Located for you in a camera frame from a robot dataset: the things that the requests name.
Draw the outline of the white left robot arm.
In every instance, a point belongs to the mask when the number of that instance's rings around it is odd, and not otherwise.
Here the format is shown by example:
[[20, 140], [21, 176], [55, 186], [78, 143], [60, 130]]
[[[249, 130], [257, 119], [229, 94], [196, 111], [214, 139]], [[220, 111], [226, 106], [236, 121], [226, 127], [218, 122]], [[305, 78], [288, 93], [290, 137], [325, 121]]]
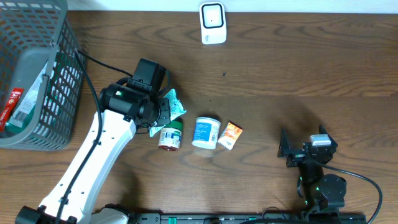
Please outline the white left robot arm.
[[90, 223], [98, 194], [116, 159], [140, 128], [170, 123], [170, 103], [158, 89], [117, 83], [102, 89], [90, 132], [66, 173], [36, 209], [16, 223]]

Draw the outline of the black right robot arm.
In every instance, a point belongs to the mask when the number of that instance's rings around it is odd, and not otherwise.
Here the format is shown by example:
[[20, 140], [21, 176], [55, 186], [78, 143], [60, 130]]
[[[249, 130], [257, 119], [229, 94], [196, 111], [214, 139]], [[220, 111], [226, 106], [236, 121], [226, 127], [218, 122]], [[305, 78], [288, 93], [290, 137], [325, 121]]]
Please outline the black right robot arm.
[[320, 125], [319, 133], [310, 136], [301, 149], [294, 149], [286, 131], [281, 131], [278, 157], [286, 159], [288, 168], [299, 169], [298, 189], [309, 207], [320, 211], [337, 211], [344, 207], [347, 183], [335, 174], [325, 174], [323, 168], [333, 158], [338, 144]]

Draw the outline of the red stick sachet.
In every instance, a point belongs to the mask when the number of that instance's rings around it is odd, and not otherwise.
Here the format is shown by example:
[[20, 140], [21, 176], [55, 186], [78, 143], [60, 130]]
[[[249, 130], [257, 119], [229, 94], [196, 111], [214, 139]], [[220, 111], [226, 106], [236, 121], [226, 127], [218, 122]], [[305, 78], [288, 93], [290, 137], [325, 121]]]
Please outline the red stick sachet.
[[11, 92], [9, 99], [7, 100], [6, 106], [1, 113], [1, 132], [4, 131], [6, 123], [10, 117], [12, 110], [17, 105], [20, 97], [24, 92], [23, 88], [14, 88]]

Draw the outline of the white blue-label tub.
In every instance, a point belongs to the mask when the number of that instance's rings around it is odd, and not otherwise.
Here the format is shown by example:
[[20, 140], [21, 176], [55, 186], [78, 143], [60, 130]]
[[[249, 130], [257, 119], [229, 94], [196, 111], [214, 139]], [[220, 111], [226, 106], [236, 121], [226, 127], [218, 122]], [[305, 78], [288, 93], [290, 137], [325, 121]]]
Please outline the white blue-label tub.
[[192, 145], [202, 149], [216, 149], [221, 123], [217, 119], [198, 117], [195, 123]]

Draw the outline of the light green crinkled pouch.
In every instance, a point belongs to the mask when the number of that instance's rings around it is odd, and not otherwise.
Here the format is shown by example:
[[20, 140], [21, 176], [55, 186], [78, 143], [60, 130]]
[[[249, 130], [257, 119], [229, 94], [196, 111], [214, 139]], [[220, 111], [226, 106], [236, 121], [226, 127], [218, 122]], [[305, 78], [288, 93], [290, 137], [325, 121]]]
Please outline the light green crinkled pouch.
[[[180, 100], [177, 99], [177, 94], [175, 89], [171, 89], [168, 93], [165, 94], [164, 98], [169, 100], [170, 104], [170, 120], [173, 121], [179, 116], [185, 114], [187, 111], [184, 110], [183, 105]], [[150, 128], [149, 136], [153, 137], [156, 133], [158, 133], [165, 125], [159, 127]]]

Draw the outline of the green-lid jar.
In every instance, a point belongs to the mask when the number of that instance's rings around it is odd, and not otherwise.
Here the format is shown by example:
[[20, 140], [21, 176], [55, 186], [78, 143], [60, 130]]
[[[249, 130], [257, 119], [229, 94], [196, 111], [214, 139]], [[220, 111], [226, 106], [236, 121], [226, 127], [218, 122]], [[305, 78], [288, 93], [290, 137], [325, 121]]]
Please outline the green-lid jar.
[[182, 141], [183, 124], [180, 121], [172, 121], [160, 130], [158, 148], [165, 151], [177, 151]]

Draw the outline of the orange snack packet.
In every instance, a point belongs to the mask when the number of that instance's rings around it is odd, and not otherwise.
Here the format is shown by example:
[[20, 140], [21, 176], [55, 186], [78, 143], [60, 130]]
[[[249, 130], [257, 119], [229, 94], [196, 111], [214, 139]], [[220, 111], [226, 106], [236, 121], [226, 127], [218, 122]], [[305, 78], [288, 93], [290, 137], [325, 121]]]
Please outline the orange snack packet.
[[231, 151], [242, 132], [243, 129], [241, 127], [229, 122], [218, 138], [217, 143]]

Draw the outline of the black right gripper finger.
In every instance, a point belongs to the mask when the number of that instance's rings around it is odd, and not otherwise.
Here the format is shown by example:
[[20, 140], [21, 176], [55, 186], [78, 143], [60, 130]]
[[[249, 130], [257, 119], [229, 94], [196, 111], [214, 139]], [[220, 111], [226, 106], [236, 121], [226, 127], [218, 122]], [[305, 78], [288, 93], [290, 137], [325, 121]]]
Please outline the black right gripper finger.
[[291, 151], [290, 151], [290, 145], [289, 145], [287, 133], [286, 133], [285, 129], [282, 128], [277, 157], [287, 157], [290, 153], [291, 153]]
[[319, 134], [326, 134], [331, 139], [331, 136], [328, 134], [328, 132], [326, 131], [326, 129], [324, 128], [324, 126], [322, 124], [319, 125], [318, 130], [319, 130]]

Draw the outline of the green 3M package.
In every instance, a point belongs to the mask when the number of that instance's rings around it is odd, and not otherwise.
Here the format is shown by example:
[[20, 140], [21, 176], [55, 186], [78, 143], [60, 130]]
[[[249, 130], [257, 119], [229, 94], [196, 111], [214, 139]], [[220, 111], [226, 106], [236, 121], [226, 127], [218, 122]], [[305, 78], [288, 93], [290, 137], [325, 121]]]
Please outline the green 3M package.
[[22, 132], [29, 125], [34, 114], [40, 85], [43, 82], [43, 76], [45, 75], [47, 64], [48, 63], [43, 66], [37, 78], [25, 94], [25, 97], [22, 99], [19, 106], [13, 111], [13, 114], [5, 125], [6, 131], [17, 134]]

